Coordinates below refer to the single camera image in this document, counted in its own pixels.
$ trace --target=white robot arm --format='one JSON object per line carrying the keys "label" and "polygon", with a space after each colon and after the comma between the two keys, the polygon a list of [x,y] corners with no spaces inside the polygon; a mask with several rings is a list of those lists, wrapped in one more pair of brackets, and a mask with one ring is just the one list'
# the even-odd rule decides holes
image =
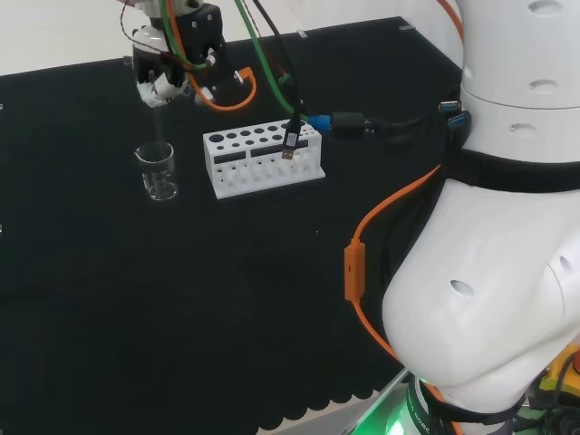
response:
{"label": "white robot arm", "polygon": [[[461,99],[473,120],[464,150],[516,173],[580,169],[580,3],[458,4]],[[578,187],[523,193],[448,180],[386,292],[383,321],[401,362],[447,403],[512,407],[580,332]],[[409,415],[405,431],[420,433]]]}
{"label": "white robot arm", "polygon": [[[163,72],[162,53],[169,53],[165,34],[159,26],[160,0],[119,0],[140,9],[151,24],[133,32],[133,67],[137,74],[137,89],[141,99],[150,107],[159,107],[179,96],[187,87],[186,73],[173,68]],[[187,0],[175,4],[176,15],[191,14],[203,5],[203,0],[192,4]]]}

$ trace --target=green cable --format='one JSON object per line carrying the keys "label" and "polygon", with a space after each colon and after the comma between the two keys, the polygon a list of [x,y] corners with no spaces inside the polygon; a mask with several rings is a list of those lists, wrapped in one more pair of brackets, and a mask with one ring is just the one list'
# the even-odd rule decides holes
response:
{"label": "green cable", "polygon": [[171,22],[169,21],[169,15],[167,12],[167,0],[161,0],[161,17],[163,18],[163,26],[165,27],[165,32],[167,34],[167,39],[169,40],[169,45],[171,46],[171,51],[175,53],[178,58],[186,64],[189,68],[193,70],[205,70],[208,66],[204,63],[196,65],[191,63],[185,54],[179,49],[179,44],[175,39],[171,28]]}
{"label": "green cable", "polygon": [[[266,55],[264,54],[264,50],[262,50],[262,46],[260,45],[260,42],[257,40],[256,32],[254,32],[254,27],[252,27],[250,19],[246,14],[246,10],[242,5],[242,0],[235,0],[235,2],[237,10],[239,11],[240,15],[242,15],[242,19],[244,20],[246,29],[250,33],[250,38],[252,38],[252,43],[254,44],[254,48],[256,49],[257,57],[260,60],[260,63],[262,64],[262,69],[266,74],[266,78],[268,80],[268,83],[270,84],[270,88],[272,88],[272,92],[274,93],[276,99],[282,105],[282,107],[284,107],[284,109],[292,115],[294,113],[294,109],[290,104],[288,104],[288,101],[285,100],[284,95],[282,95],[280,89],[278,89],[276,79],[272,74],[272,70],[270,69],[270,65],[268,64],[268,60],[266,59]],[[300,115],[300,117],[303,121],[308,121],[307,116]]]}

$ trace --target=black tablecloth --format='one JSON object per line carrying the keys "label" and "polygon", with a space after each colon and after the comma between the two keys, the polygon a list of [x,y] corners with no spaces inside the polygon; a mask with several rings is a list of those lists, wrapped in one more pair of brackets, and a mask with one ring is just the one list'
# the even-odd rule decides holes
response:
{"label": "black tablecloth", "polygon": [[[308,110],[434,111],[459,70],[404,24],[288,35]],[[202,133],[285,117],[250,42],[229,50],[254,68],[257,99],[228,115],[186,98],[168,108],[180,193],[167,204],[147,200],[133,155],[153,126],[130,66],[0,78],[5,435],[250,435],[366,398],[400,369],[343,300],[343,249],[368,210],[437,163],[435,141],[324,140],[325,180],[216,201]]]}

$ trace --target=blue connector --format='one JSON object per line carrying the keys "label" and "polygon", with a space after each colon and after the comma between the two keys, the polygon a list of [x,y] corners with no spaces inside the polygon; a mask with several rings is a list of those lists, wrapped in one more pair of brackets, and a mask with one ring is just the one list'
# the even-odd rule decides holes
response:
{"label": "blue connector", "polygon": [[330,134],[331,117],[329,115],[309,116],[308,123],[312,125],[316,131],[322,134]]}
{"label": "blue connector", "polygon": [[463,111],[457,116],[450,118],[447,124],[452,130],[457,130],[471,123],[471,113]]}
{"label": "blue connector", "polygon": [[459,113],[461,111],[461,101],[444,101],[439,105],[440,113]]}

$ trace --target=white floor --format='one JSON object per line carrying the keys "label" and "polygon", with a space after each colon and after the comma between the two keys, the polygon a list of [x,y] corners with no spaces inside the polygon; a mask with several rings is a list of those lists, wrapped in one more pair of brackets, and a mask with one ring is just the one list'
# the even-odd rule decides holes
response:
{"label": "white floor", "polygon": [[[271,34],[250,5],[262,34]],[[233,0],[210,0],[224,15],[228,41],[247,39]],[[461,64],[455,28],[435,0],[262,0],[283,33],[402,15],[417,25],[454,62]],[[122,3],[116,0],[0,0],[0,75],[86,63],[131,54],[121,33]],[[147,23],[128,9],[131,30]]]}

